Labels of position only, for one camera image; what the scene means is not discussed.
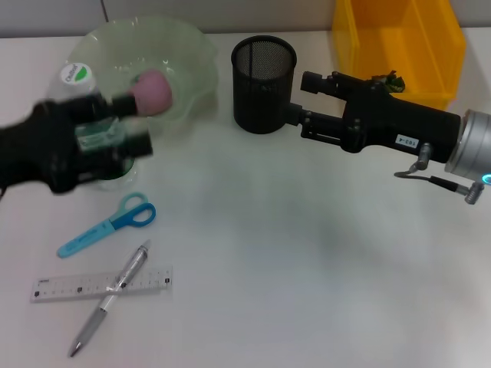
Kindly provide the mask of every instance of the yellow container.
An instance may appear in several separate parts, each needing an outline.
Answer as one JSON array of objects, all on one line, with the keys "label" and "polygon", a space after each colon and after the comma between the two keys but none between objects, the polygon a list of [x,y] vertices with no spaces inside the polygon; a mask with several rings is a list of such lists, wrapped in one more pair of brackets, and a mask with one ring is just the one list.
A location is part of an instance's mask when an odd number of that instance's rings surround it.
[{"label": "yellow container", "polygon": [[448,0],[337,0],[332,31],[341,73],[397,71],[395,97],[436,109],[455,98],[466,41]]}]

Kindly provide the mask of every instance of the scissors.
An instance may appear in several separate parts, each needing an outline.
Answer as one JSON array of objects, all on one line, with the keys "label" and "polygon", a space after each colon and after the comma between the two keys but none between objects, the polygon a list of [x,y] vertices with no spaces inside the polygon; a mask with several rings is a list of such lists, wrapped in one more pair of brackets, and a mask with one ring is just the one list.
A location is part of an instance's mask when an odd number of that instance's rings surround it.
[{"label": "scissors", "polygon": [[[132,198],[139,198],[142,202],[130,209],[127,209],[126,204]],[[151,212],[150,217],[144,221],[135,221],[135,216],[145,210],[149,210]],[[58,257],[70,257],[89,245],[98,242],[102,238],[111,235],[113,232],[123,228],[124,226],[129,225],[135,228],[146,226],[155,219],[156,213],[157,211],[155,210],[155,207],[148,202],[146,195],[139,192],[131,193],[121,199],[120,206],[114,215],[112,215],[110,218],[106,218],[101,223],[87,230],[84,234],[79,235],[74,240],[69,241],[67,244],[60,247],[57,251]]]}]

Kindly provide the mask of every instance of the clear plastic ruler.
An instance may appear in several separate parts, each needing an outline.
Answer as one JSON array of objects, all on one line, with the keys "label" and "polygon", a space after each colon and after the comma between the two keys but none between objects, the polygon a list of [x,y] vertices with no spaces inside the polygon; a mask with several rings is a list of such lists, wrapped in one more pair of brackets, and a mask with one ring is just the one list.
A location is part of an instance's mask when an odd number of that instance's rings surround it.
[{"label": "clear plastic ruler", "polygon": [[31,302],[102,298],[111,294],[158,293],[170,288],[172,284],[172,267],[142,268],[122,291],[107,291],[106,287],[111,286],[118,275],[119,271],[39,278],[32,285]]}]

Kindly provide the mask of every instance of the pink object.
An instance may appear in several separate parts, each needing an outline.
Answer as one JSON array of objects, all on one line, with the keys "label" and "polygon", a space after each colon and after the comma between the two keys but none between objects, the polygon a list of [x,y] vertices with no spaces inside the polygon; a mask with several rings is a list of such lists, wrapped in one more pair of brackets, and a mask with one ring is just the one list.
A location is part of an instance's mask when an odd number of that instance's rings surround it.
[{"label": "pink object", "polygon": [[137,102],[138,115],[151,117],[172,106],[172,91],[163,74],[155,69],[142,73],[130,88]]}]

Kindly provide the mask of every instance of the white tabletop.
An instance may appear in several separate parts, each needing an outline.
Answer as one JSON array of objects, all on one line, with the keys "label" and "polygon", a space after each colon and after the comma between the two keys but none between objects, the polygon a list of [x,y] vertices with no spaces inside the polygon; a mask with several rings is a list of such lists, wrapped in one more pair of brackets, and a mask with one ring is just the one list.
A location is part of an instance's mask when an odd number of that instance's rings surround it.
[{"label": "white tabletop", "polygon": [[[27,184],[0,202],[0,357],[5,367],[488,367],[491,190],[478,205],[395,179],[414,157],[380,147],[352,155],[303,140],[300,128],[256,136],[232,118],[233,47],[215,34],[219,89],[188,127],[153,141],[136,184],[64,196]],[[334,70],[327,32],[279,34],[303,71]],[[466,30],[459,100],[491,113],[491,29]],[[0,40],[0,124],[44,96],[79,38]],[[377,172],[369,168],[378,166]],[[430,165],[428,174],[442,174]],[[155,222],[61,260],[66,241],[111,215],[132,190]],[[29,304],[34,279],[116,271],[152,239],[149,265],[172,265],[171,292],[121,298],[73,360],[68,348],[97,301]]]}]

